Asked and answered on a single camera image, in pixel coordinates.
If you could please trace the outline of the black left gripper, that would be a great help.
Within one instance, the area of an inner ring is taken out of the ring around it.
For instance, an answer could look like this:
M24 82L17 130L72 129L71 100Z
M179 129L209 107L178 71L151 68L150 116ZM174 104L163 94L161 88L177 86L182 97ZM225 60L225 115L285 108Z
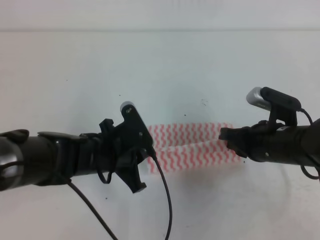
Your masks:
M110 184L116 174L133 194L141 192L147 185L141 182L138 164L140 148L130 143L124 121L117 126L111 119L100 124L100 133L82 133L76 137L77 159L74 175L96 173L103 184Z

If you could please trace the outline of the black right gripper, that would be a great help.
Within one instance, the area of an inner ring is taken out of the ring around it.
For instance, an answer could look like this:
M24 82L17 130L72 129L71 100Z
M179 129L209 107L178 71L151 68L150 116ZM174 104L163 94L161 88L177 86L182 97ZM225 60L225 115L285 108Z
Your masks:
M300 127L280 126L268 129L266 121L241 128L222 127L219 140L241 158L259 163L299 165Z

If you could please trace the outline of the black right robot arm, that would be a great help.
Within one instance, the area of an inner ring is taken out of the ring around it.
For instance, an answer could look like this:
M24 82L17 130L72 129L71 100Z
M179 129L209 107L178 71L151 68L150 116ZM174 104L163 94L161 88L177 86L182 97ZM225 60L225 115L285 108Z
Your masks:
M220 140L242 158L307 167L320 166L320 122L306 126L271 126L262 120L249 127L220 130Z

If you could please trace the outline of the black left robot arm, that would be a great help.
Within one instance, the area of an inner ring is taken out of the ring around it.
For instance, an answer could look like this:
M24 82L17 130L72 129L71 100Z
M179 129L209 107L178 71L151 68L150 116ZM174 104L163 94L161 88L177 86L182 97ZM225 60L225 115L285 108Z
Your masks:
M26 129L1 133L0 189L63 185L65 179L91 174L110 184L116 174L133 193L142 191L146 184L138 165L146 154L124 122L113 123L105 119L100 133L80 135L42 131L30 136Z

